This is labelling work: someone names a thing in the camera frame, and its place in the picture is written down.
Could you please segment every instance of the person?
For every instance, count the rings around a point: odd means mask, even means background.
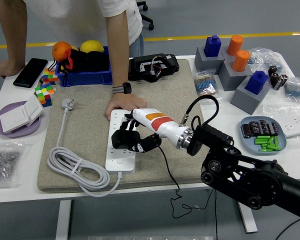
[[[0,0],[0,23],[8,59],[0,62],[0,76],[17,74],[25,66],[27,7],[58,41],[80,46],[95,39],[108,45],[112,86],[128,81],[129,57],[143,55],[142,18],[135,0]],[[105,116],[114,109],[145,108],[147,101],[132,93],[113,93]]]

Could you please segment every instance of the black smartphone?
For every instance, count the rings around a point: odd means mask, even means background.
[[[48,60],[46,59],[31,58],[14,80],[13,85],[31,88],[47,64]]]

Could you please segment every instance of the human hand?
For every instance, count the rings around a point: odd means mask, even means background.
[[[9,59],[0,62],[0,77],[5,79],[8,76],[16,75],[21,69],[25,67],[26,63],[15,65]]]
[[[114,93],[112,94],[112,98],[105,109],[104,115],[108,118],[108,121],[110,121],[111,112],[114,109],[132,111],[133,109],[144,109],[146,107],[147,101],[132,93]]]

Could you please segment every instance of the black watch strap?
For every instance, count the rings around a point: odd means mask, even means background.
[[[130,94],[132,92],[131,84],[129,82],[125,82],[122,86],[112,87],[113,94],[125,93]]]

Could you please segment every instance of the white table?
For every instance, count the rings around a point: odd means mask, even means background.
[[[193,73],[196,72],[195,56],[178,56],[178,59],[187,59],[190,63],[190,67]],[[4,81],[0,91],[0,110],[11,103],[26,101],[34,93],[34,88],[21,88],[13,85],[13,81],[16,76],[7,77]],[[276,155],[260,155],[256,156],[252,152],[249,152],[244,148],[243,141],[241,140],[241,132],[239,130],[240,121],[250,116],[246,112],[230,104],[230,100],[234,94],[234,91],[223,91],[222,85],[218,76],[216,77],[217,85],[219,88],[222,100],[219,101],[219,114],[209,124],[214,128],[230,135],[235,140],[235,147],[237,147],[243,155],[257,158],[260,160],[273,160],[277,159],[278,163],[283,169],[289,173],[289,176],[300,180],[300,138],[292,138],[287,140],[287,146],[284,151],[278,152]],[[273,104],[287,104],[284,100],[283,89],[279,91],[269,91],[264,98],[261,105],[257,108],[254,115],[261,110],[262,105]],[[205,119],[210,118],[215,112],[214,104],[202,104],[202,114]],[[0,142],[19,142],[25,144],[27,147],[26,153],[18,163],[18,185],[13,188],[0,189],[0,203],[4,202],[18,202],[18,201],[30,201],[30,200],[42,200],[42,199],[73,199],[76,197],[87,196],[85,193],[44,193],[37,188],[37,177],[39,164],[41,160],[42,150],[44,147],[45,137],[49,124],[49,116],[51,108],[44,109],[44,113],[41,115],[40,127],[32,134],[21,138],[10,139],[0,135]],[[183,184],[181,188],[209,188],[203,183]],[[145,191],[160,191],[176,189],[175,185],[168,186],[155,186],[155,187],[142,187],[134,189],[122,189],[116,190],[113,193],[133,193],[133,192],[145,192]],[[69,209],[70,202],[65,206],[66,213]]]

